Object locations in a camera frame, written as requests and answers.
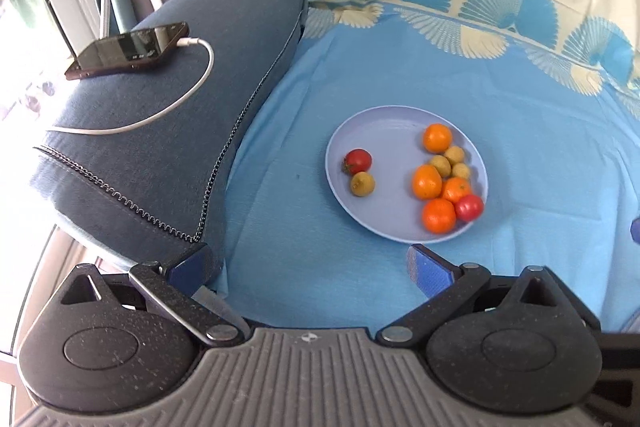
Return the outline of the red cherry tomato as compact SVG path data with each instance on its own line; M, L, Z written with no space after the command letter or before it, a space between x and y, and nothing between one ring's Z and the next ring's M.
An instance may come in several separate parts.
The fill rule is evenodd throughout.
M454 205L457 218L463 222L472 222L478 219L484 212L484 200L475 194L462 196Z
M343 158L342 170L349 176L367 172L372 166L372 156L363 148L350 150Z

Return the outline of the light blue round plate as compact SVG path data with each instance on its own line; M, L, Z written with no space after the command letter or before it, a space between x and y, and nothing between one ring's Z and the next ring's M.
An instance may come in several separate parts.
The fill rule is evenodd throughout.
M486 198L488 178L482 155L458 127L428 110L401 105L365 109L338 126L326 147L324 170L337 202L363 228L384 239L435 244L454 239L473 226L460 221L446 234L434 234L424 228L424 204L412 194L411 178L414 170L431 157L422 143L430 124L444 124L451 130L452 141L464 150L471 168L473 192ZM372 156L370 173L375 189L364 197L352 194L342 170L344 157L354 148L363 148Z

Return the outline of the blue patterned bed sheet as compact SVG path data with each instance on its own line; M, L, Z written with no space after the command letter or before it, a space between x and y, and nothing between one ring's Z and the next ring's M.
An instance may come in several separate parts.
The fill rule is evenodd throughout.
M232 308L379 329L422 303L406 246L349 217L324 173L345 119L403 105L455 124L488 173L484 215L436 251L498 274L548 265L621 329L639 306L639 0L312 3L227 185Z

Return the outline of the black smartphone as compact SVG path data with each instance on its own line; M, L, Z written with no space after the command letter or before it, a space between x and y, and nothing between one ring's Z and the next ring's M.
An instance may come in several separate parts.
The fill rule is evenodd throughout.
M189 25L180 22L98 39L76 56L66 69L65 78L84 80L156 67L189 34Z

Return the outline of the yellow-brown longan bottom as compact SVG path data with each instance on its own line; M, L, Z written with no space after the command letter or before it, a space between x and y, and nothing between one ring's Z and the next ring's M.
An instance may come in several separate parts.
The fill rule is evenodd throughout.
M451 167L451 176L465 180L471 179L471 168L464 162L458 162Z

